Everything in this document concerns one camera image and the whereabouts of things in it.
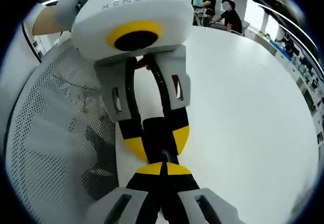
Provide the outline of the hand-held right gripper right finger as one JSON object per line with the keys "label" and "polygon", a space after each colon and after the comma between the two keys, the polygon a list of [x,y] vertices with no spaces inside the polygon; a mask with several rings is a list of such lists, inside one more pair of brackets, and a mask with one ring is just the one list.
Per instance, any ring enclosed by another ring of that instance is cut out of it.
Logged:
{"label": "hand-held right gripper right finger", "polygon": [[200,188],[184,166],[166,163],[161,210],[169,223],[243,223],[238,210],[209,188]]}

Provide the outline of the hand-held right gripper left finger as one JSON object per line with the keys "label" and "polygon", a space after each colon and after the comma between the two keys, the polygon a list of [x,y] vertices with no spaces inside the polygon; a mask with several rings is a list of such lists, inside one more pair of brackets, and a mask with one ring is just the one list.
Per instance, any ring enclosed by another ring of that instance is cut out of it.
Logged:
{"label": "hand-held right gripper left finger", "polygon": [[117,187],[93,203],[86,223],[156,223],[161,209],[160,167],[138,170],[126,187]]}

